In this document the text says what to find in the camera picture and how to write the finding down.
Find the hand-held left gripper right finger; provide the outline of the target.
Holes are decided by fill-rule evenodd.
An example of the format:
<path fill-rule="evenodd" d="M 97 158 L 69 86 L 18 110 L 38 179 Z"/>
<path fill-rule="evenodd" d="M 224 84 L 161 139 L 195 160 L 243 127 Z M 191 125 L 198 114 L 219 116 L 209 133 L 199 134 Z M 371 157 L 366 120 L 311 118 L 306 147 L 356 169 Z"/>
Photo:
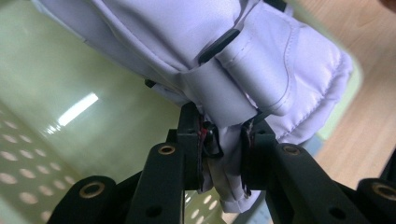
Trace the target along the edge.
<path fill-rule="evenodd" d="M 242 126 L 241 179 L 244 190 L 265 190 L 271 171 L 270 152 L 276 135 L 265 120 L 251 119 Z"/>

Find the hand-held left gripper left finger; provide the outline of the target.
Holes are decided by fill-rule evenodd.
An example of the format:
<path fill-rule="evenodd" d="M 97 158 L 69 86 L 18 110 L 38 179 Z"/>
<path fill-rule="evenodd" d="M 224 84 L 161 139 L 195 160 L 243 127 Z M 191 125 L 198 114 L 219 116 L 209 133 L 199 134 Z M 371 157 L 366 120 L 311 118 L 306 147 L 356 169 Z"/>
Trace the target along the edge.
<path fill-rule="evenodd" d="M 201 115 L 194 103 L 181 107 L 176 129 L 168 131 L 166 141 L 177 144 L 184 153 L 184 189 L 198 190 L 203 185 Z"/>

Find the lavender glove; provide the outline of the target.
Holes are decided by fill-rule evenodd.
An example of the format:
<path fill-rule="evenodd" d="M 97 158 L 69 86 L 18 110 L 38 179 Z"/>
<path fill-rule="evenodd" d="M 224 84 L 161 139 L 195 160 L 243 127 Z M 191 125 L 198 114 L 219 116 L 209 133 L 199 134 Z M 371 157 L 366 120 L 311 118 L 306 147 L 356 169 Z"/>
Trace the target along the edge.
<path fill-rule="evenodd" d="M 327 121 L 353 70 L 350 56 L 290 8 L 264 0 L 32 0 L 90 47 L 147 79 L 178 105 L 194 103 L 219 131 L 204 187 L 227 213 L 257 191 L 240 178 L 240 132 L 263 115 L 282 143 Z"/>

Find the pale green perforated basket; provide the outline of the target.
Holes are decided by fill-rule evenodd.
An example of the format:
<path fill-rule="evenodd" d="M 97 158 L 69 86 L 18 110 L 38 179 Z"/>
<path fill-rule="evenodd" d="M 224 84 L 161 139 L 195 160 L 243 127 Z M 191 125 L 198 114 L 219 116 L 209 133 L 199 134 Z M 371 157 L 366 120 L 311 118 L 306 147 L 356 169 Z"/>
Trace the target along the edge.
<path fill-rule="evenodd" d="M 351 60 L 341 99 L 310 138 L 328 135 L 357 91 Z M 0 224 L 47 224 L 80 179 L 134 175 L 182 106 L 32 0 L 0 0 Z M 223 212 L 214 189 L 187 198 L 189 222 L 220 224 Z"/>

